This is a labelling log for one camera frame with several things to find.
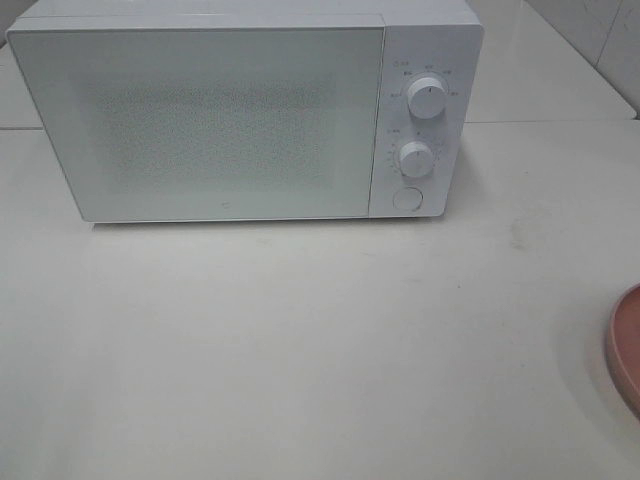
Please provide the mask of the round white door button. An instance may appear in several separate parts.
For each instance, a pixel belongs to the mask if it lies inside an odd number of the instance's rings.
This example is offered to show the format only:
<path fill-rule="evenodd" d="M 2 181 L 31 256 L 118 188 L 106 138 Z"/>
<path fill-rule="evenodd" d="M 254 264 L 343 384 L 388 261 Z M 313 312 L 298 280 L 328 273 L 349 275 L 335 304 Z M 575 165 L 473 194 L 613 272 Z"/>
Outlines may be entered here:
<path fill-rule="evenodd" d="M 405 187 L 398 190 L 393 196 L 393 205 L 397 210 L 416 212 L 423 202 L 422 192 L 415 187 Z"/>

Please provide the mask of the pink round plate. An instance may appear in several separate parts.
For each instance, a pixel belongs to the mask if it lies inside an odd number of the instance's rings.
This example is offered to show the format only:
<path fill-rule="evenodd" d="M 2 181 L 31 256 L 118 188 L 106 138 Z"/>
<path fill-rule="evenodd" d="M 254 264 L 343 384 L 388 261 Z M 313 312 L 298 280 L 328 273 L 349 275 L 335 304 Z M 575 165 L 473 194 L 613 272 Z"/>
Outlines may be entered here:
<path fill-rule="evenodd" d="M 606 361 L 621 398 L 639 417 L 639 285 L 617 301 L 606 331 Z"/>

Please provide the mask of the lower white timer knob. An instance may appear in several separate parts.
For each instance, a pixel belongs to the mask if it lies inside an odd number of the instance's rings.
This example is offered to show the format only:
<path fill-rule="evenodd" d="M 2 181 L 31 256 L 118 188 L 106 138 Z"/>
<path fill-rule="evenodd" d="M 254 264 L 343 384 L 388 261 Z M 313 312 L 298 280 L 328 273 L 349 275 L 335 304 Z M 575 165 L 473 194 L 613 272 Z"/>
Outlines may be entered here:
<path fill-rule="evenodd" d="M 422 178 L 433 170 L 435 155 L 424 142 L 412 141 L 400 148 L 397 164 L 403 176 L 412 179 Z"/>

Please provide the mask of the upper white power knob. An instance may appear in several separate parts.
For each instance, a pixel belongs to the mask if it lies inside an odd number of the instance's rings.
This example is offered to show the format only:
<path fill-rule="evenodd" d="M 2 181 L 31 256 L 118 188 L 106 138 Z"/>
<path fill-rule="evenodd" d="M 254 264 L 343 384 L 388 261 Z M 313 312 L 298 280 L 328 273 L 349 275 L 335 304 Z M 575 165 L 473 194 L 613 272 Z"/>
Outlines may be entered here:
<path fill-rule="evenodd" d="M 437 117 L 445 109 L 447 96 L 445 81 L 433 73 L 417 77 L 406 89 L 408 109 L 419 120 Z"/>

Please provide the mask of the white microwave oven body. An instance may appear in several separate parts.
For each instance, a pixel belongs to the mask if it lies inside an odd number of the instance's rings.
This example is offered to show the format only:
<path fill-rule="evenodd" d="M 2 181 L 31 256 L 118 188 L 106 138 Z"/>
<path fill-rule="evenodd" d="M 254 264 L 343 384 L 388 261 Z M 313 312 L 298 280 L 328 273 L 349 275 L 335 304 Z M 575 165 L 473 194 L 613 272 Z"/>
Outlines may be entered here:
<path fill-rule="evenodd" d="M 39 1 L 6 37 L 91 223 L 436 217 L 464 1 Z"/>

